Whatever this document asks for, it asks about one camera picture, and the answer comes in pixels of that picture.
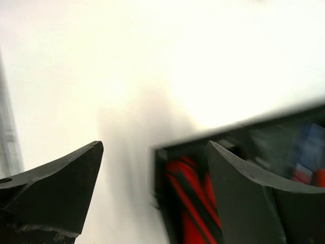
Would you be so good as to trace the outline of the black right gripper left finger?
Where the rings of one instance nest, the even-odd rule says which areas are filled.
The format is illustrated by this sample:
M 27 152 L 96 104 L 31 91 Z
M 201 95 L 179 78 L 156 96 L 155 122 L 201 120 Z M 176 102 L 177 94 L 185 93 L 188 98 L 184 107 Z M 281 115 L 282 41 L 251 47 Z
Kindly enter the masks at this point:
M 104 146 L 91 142 L 1 179 L 2 238 L 77 238 L 83 230 Z

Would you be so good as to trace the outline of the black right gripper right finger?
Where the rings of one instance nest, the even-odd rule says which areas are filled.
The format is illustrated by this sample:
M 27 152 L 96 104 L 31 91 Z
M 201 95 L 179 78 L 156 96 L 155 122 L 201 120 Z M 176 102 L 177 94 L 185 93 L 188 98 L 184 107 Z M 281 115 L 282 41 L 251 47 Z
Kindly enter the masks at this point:
M 324 243 L 324 188 L 273 174 L 215 142 L 207 156 L 225 243 Z

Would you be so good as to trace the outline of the large red black utility knife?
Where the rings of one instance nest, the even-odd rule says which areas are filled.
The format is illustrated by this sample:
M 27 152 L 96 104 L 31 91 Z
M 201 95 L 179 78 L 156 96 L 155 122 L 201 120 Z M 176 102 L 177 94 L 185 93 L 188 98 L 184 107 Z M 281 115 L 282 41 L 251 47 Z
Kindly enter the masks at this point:
M 182 156 L 166 175 L 181 204 L 183 243 L 224 243 L 211 176 L 199 160 Z

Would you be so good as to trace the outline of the blue red screwdriver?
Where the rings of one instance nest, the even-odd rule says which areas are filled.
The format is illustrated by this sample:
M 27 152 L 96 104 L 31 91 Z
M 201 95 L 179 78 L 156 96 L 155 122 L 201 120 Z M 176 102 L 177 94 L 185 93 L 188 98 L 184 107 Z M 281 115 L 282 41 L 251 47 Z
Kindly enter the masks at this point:
M 294 154 L 294 170 L 292 180 L 303 184 L 311 184 L 323 161 L 324 127 L 317 124 L 306 124 L 297 141 Z

